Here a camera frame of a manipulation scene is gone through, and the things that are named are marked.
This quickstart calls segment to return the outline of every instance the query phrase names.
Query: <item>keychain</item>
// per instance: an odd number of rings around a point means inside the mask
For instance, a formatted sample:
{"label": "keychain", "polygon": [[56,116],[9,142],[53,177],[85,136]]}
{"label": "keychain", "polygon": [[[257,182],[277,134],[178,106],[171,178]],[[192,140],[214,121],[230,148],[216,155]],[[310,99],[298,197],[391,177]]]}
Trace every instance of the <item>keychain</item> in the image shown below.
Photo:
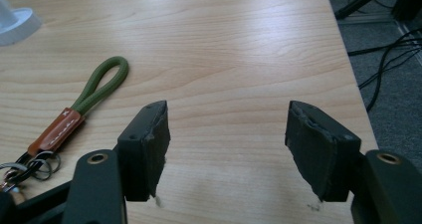
{"label": "keychain", "polygon": [[[114,77],[97,90],[103,76],[113,67],[118,67]],[[0,169],[10,168],[4,174],[3,183],[0,184],[1,191],[12,193],[15,201],[21,202],[24,199],[20,191],[20,183],[29,177],[47,180],[58,171],[61,159],[56,150],[84,121],[85,114],[90,108],[120,86],[127,73],[128,63],[123,57],[112,57],[101,63],[94,70],[75,103],[70,108],[65,108],[16,162],[0,164]],[[52,160],[57,162],[56,167],[51,164]]]}

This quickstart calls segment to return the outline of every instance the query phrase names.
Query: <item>black metal bar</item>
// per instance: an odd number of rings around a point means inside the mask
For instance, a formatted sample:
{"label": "black metal bar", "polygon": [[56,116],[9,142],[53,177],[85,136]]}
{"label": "black metal bar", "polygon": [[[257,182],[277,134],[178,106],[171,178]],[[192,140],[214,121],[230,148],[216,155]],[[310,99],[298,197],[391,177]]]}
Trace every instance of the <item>black metal bar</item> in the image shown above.
{"label": "black metal bar", "polygon": [[55,207],[63,204],[66,202],[68,198],[69,188],[71,186],[71,182],[66,182],[58,187],[51,189],[41,195],[38,195],[34,198],[31,198],[17,206],[19,212],[19,221],[20,223],[29,222],[40,215],[45,214],[46,212],[54,209]]}
{"label": "black metal bar", "polygon": [[336,19],[344,19],[348,15],[352,14],[353,12],[357,11],[359,8],[363,7],[365,4],[370,2],[371,0],[353,0],[351,3],[346,5],[345,7],[341,8],[340,10],[336,11],[335,18]]}
{"label": "black metal bar", "polygon": [[422,0],[397,0],[391,14],[398,21],[412,20],[422,8]]}
{"label": "black metal bar", "polygon": [[97,150],[78,160],[62,223],[127,223],[114,151]]}

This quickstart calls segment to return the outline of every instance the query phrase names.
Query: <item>wood grain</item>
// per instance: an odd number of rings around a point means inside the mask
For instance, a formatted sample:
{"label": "wood grain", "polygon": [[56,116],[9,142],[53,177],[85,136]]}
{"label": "wood grain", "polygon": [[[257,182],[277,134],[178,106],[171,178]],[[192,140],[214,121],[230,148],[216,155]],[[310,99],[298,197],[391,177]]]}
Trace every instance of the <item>wood grain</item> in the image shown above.
{"label": "wood grain", "polygon": [[172,140],[153,199],[129,223],[352,223],[318,203],[284,146],[290,100],[320,107],[376,147],[327,0],[9,0],[43,27],[0,48],[0,161],[15,160],[108,57],[127,80],[62,151],[38,195],[83,154],[113,148],[145,105],[168,100]]}

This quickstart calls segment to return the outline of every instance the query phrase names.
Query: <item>floor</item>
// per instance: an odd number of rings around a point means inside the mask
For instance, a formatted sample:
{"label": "floor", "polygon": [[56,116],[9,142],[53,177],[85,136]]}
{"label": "floor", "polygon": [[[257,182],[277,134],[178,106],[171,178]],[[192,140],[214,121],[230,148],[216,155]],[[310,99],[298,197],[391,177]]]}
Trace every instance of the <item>floor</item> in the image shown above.
{"label": "floor", "polygon": [[[388,7],[393,6],[396,0],[377,1]],[[347,4],[347,0],[330,2],[333,11]],[[389,16],[390,8],[375,2],[362,7],[360,12],[354,13],[344,21],[337,21],[348,52],[387,45],[402,36],[406,29],[422,28],[422,13],[411,22],[398,23]],[[405,51],[403,48],[395,49],[387,60]],[[405,156],[422,173],[421,53],[382,76],[379,98],[368,115],[379,148]],[[382,54],[383,51],[380,51],[350,57],[359,84],[376,73]],[[374,87],[375,83],[361,90],[366,104],[374,93]]]}

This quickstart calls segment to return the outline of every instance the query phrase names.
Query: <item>white object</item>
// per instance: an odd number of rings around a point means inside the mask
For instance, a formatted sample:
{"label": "white object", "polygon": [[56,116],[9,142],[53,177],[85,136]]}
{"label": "white object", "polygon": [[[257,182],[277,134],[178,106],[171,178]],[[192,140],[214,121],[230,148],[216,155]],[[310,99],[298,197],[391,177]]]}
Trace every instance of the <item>white object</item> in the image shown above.
{"label": "white object", "polygon": [[6,0],[0,0],[0,46],[24,40],[41,25],[41,20],[31,8],[11,10]]}

